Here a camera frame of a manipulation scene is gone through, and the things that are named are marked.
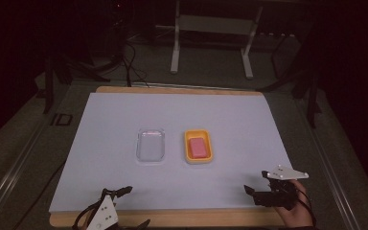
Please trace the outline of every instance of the red sponge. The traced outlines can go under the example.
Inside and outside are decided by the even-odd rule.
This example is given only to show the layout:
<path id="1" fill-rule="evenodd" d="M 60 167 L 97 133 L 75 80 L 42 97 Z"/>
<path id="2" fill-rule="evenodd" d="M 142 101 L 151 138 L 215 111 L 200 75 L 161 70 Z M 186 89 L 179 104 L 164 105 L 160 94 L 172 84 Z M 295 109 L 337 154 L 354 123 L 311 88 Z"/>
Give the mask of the red sponge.
<path id="1" fill-rule="evenodd" d="M 193 158 L 206 158 L 207 149 L 205 147 L 204 139 L 201 137 L 190 139 L 190 148 Z"/>

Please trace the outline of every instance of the floor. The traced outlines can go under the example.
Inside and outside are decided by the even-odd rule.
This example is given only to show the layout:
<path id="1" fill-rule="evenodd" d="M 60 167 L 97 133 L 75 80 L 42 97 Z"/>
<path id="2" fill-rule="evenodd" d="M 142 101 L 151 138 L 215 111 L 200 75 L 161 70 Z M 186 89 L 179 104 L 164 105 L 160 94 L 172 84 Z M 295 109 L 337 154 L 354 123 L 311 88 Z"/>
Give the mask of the floor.
<path id="1" fill-rule="evenodd" d="M 148 43 L 136 34 L 128 40 L 131 46 L 126 46 L 125 56 L 132 62 L 129 73 L 134 86 L 254 90 L 277 80 L 271 61 L 277 41 L 273 37 L 262 35 L 254 42 L 250 54 L 253 80 L 244 77 L 239 47 L 208 42 L 201 46 L 190 39 L 183 42 L 179 70 L 172 75 L 172 34 L 164 31 L 158 38 Z M 292 58 L 295 49 L 291 38 L 279 53 L 283 63 Z M 100 74 L 111 82 L 93 81 L 73 71 L 71 85 L 55 84 L 56 100 L 49 114 L 42 114 L 43 99 L 31 98 L 1 129 L 0 185 L 7 190 L 0 190 L 0 229 L 55 229 L 49 223 L 48 209 L 87 97 L 100 85 L 127 84 L 123 65 Z M 36 83 L 44 87 L 42 76 Z M 319 92 L 317 103 L 322 113 L 316 114 L 317 128 L 313 129 L 305 119 L 306 100 L 294 100 L 292 86 L 264 95 L 290 161 L 310 172 L 306 187 L 318 227 L 368 229 L 368 179 L 326 95 Z M 56 114 L 72 114 L 73 122 L 70 126 L 52 125 Z"/>

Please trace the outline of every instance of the transparent tray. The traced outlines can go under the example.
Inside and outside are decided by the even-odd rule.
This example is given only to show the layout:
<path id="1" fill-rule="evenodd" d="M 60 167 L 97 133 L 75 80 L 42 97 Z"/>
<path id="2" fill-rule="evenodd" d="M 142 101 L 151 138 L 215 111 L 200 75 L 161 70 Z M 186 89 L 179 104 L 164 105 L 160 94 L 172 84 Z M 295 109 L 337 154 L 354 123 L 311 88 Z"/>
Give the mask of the transparent tray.
<path id="1" fill-rule="evenodd" d="M 143 128 L 139 130 L 136 157 L 140 162 L 161 162 L 164 159 L 164 130 Z"/>

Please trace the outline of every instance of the dark background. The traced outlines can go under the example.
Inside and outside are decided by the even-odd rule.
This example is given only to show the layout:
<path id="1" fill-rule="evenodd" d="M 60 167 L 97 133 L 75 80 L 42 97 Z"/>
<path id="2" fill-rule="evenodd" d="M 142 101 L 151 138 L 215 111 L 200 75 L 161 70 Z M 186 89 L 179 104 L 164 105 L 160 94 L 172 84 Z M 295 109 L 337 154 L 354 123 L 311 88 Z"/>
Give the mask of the dark background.
<path id="1" fill-rule="evenodd" d="M 146 28 L 151 23 L 173 24 L 173 1 L 134 2 L 137 25 Z M 225 12 L 226 1 L 206 2 L 211 4 L 206 8 L 210 14 Z M 189 3 L 186 7 L 196 9 L 191 1 Z M 269 31 L 278 30 L 267 21 L 271 17 L 270 10 L 264 12 L 266 21 L 263 20 L 262 25 Z M 327 8 L 317 22 L 309 50 L 316 57 L 320 87 L 327 93 L 368 174 L 368 1 L 335 2 L 335 6 Z M 91 27 L 95 29 L 95 25 L 105 22 L 92 23 Z M 81 19 L 69 0 L 0 1 L 0 128 L 35 95 L 34 78 L 44 70 L 44 58 L 51 47 L 48 40 L 58 39 L 57 33 L 53 32 L 63 35 L 59 41 L 63 43 L 57 47 L 76 57 L 87 58 L 86 41 L 81 39 L 79 25 Z"/>

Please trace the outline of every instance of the metal stand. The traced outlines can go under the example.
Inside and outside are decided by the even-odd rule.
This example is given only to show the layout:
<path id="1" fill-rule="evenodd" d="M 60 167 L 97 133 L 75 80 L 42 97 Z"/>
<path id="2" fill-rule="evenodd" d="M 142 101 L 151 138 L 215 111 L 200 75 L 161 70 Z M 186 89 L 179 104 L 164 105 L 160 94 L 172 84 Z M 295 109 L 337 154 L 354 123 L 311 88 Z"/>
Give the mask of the metal stand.
<path id="1" fill-rule="evenodd" d="M 175 4 L 174 47 L 172 50 L 172 67 L 170 69 L 172 74 L 176 74 L 178 72 L 178 62 L 180 57 L 180 31 L 198 31 L 233 35 L 248 35 L 249 39 L 247 44 L 241 49 L 241 59 L 243 62 L 246 78 L 253 78 L 252 68 L 250 66 L 249 60 L 249 51 L 258 28 L 263 7 L 258 8 L 258 12 L 253 21 L 232 18 L 184 15 L 180 14 L 180 1 L 176 0 Z"/>

